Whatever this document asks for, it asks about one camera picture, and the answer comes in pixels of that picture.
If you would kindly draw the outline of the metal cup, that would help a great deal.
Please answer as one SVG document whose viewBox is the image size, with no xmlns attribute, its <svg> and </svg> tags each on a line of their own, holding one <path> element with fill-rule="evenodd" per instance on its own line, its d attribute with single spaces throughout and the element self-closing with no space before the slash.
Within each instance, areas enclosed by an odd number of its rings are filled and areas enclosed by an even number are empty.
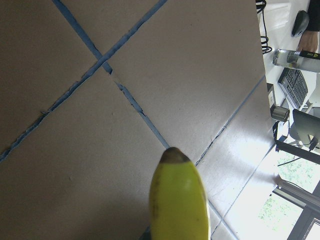
<svg viewBox="0 0 320 240">
<path fill-rule="evenodd" d="M 286 122 L 290 116 L 290 110 L 281 106 L 273 106 L 270 109 L 271 117 L 280 122 Z"/>
</svg>

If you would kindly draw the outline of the keyboard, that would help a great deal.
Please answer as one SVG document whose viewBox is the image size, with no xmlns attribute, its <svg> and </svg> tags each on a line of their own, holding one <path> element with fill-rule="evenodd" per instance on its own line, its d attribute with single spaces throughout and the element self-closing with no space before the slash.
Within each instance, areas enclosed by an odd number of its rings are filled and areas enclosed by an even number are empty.
<svg viewBox="0 0 320 240">
<path fill-rule="evenodd" d="M 277 82 L 295 109 L 300 109 L 308 94 L 305 78 L 300 70 L 284 68 Z"/>
</svg>

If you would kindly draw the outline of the water bottle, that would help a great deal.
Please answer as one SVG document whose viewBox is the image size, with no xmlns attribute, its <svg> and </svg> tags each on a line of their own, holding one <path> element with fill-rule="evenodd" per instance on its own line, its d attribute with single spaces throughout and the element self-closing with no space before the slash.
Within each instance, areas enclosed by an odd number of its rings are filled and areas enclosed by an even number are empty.
<svg viewBox="0 0 320 240">
<path fill-rule="evenodd" d="M 283 68 L 320 73 L 320 54 L 317 52 L 277 49 L 272 63 Z"/>
</svg>

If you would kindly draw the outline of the black monitor on stand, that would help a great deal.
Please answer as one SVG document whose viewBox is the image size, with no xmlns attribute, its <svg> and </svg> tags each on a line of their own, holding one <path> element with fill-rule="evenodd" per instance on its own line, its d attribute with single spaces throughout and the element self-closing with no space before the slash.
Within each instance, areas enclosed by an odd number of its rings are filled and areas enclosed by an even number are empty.
<svg viewBox="0 0 320 240">
<path fill-rule="evenodd" d="M 320 119 L 308 113 L 294 109 L 292 111 L 293 124 L 289 128 L 289 135 L 305 145 L 313 148 L 320 143 Z"/>
</svg>

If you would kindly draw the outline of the seated person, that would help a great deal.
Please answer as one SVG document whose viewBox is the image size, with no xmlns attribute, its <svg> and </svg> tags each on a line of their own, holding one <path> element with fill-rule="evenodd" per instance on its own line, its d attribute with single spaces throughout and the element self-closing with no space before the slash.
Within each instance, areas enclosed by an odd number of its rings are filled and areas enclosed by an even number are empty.
<svg viewBox="0 0 320 240">
<path fill-rule="evenodd" d="M 309 23 L 300 37 L 297 51 L 316 52 L 320 34 L 320 0 L 310 0 L 308 5 Z"/>
</svg>

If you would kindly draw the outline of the black computer mouse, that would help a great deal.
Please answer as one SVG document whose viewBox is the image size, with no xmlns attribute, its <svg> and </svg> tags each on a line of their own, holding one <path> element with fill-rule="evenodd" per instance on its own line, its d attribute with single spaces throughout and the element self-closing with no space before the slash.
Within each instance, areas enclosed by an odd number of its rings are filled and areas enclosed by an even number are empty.
<svg viewBox="0 0 320 240">
<path fill-rule="evenodd" d="M 309 21 L 309 14 L 305 10 L 300 10 L 296 15 L 291 31 L 291 36 L 294 38 L 301 36 L 303 32 L 307 29 Z"/>
</svg>

